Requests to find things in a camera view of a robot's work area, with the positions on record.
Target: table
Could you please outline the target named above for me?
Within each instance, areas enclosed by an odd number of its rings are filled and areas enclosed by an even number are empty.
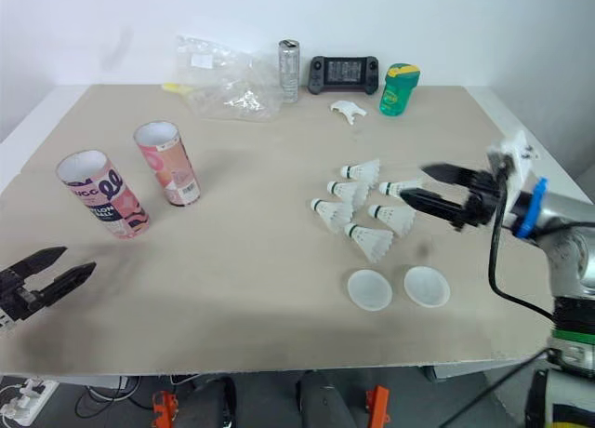
[[[469,91],[479,102],[497,101],[487,90]],[[328,110],[339,99],[355,100],[368,116],[350,127]],[[392,283],[392,304],[367,313],[351,303],[346,280],[369,264],[309,208],[312,198],[329,197],[325,185],[339,180],[340,167],[379,157],[383,181],[418,176],[417,167],[431,162],[482,168],[485,148],[502,137],[462,87],[419,87],[396,119],[377,111],[378,99],[304,94],[275,121],[257,124],[198,119],[156,86],[85,90],[0,195],[0,264],[41,247],[69,247],[40,275],[39,287],[72,265],[98,267],[75,292],[2,335],[0,370],[135,375],[405,366],[510,360],[537,350],[548,322],[487,285],[488,228],[458,234],[418,215],[413,232],[373,267]],[[496,122],[509,120],[507,131],[518,127],[506,109],[491,110]],[[132,140],[152,120],[180,129],[203,189],[191,207],[167,204]],[[146,234],[116,240],[60,185],[55,165],[90,148],[112,159],[151,215]],[[556,166],[546,163],[558,192],[580,195]],[[371,193],[367,203],[394,202]],[[355,221],[381,227],[364,214]],[[429,310],[406,298],[403,275],[417,264],[448,279],[452,297],[444,307]],[[498,273],[508,293],[551,307],[539,250],[506,235]]]

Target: blue ring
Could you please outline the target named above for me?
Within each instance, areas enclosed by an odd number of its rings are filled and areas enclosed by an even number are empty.
[[[529,209],[527,210],[527,214],[524,216],[524,221],[522,221],[522,224],[519,227],[519,231],[517,231],[517,233],[515,234],[515,236],[517,236],[518,238],[525,239],[536,226],[537,218],[539,217],[539,212],[541,212],[541,200],[543,199],[543,195],[547,189],[548,179],[539,179],[539,182],[535,185],[535,188],[533,189],[533,196],[531,197],[531,203],[529,203]]]

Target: clear plastic bag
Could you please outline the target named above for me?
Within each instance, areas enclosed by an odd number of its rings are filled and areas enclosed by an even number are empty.
[[[201,117],[269,121],[279,113],[283,91],[276,67],[254,56],[188,36],[177,38],[180,94]]]

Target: shuttlecock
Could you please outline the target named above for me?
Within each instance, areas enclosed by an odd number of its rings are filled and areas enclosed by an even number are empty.
[[[361,181],[349,181],[339,183],[338,181],[329,181],[326,185],[326,191],[336,195],[345,203],[351,203],[353,210],[357,211],[365,203],[368,196],[368,185]]]
[[[370,217],[378,219],[392,229],[399,237],[408,235],[416,217],[416,211],[412,207],[381,207],[372,205],[368,208]]]
[[[341,177],[350,180],[359,180],[374,187],[378,183],[378,174],[380,173],[380,160],[367,161],[360,165],[344,166],[341,168]]]
[[[338,233],[351,221],[353,206],[351,203],[326,202],[321,198],[315,198],[310,204],[312,210],[316,211],[326,223],[328,229]]]
[[[373,230],[349,223],[345,225],[345,234],[355,241],[372,263],[380,261],[392,244],[392,231]]]
[[[378,190],[384,195],[389,195],[402,200],[401,191],[405,189],[421,188],[422,184],[423,181],[420,179],[408,181],[389,181],[380,183]]]

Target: paper tube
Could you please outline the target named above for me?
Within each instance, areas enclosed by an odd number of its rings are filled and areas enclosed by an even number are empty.
[[[149,215],[103,152],[69,155],[58,164],[56,173],[116,237],[134,237],[149,226]]]
[[[200,186],[176,126],[148,123],[137,129],[134,139],[169,203],[185,207],[198,200]]]

